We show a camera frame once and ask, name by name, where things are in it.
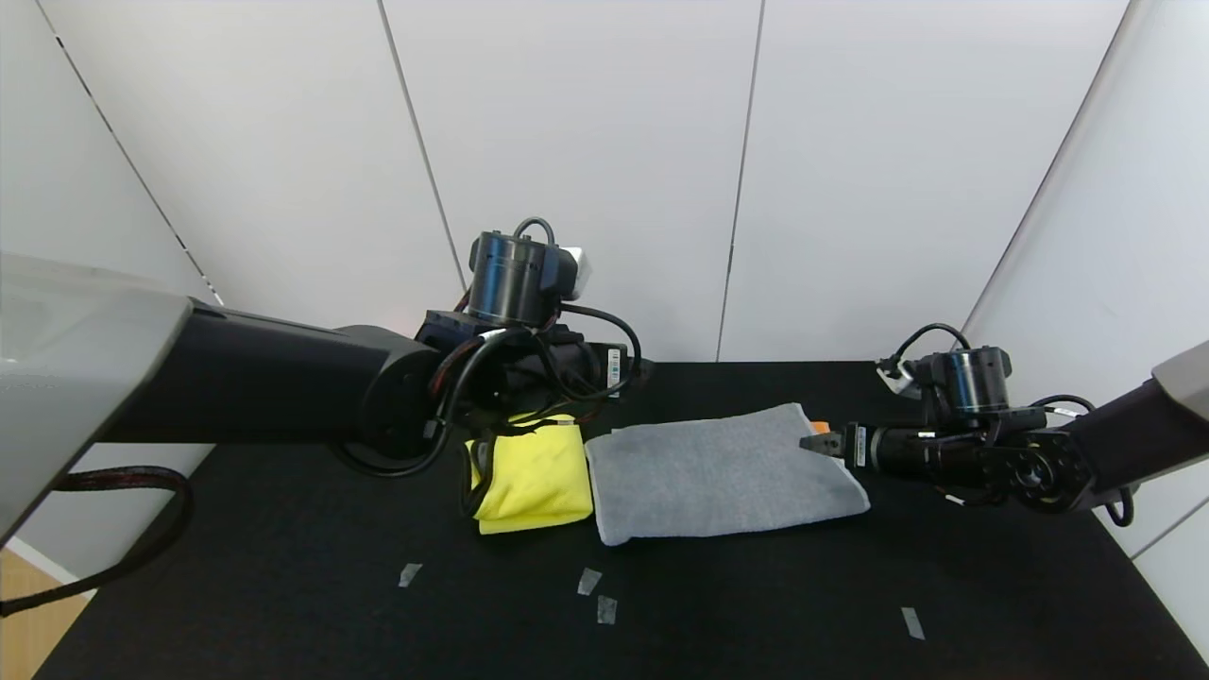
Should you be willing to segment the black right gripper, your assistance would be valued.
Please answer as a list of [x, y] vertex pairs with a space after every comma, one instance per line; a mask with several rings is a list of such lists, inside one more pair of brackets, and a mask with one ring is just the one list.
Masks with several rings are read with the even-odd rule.
[[926, 469], [929, 453], [920, 430], [848, 423], [841, 432], [803, 436], [803, 451], [841, 457], [848, 469]]

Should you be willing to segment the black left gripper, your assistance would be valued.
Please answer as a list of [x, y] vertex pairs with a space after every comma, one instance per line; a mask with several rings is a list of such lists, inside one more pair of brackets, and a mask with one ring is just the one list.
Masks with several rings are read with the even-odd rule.
[[577, 396], [620, 400], [624, 384], [646, 384], [654, 373], [653, 361], [631, 358], [626, 345], [569, 342], [557, 345], [557, 371]]

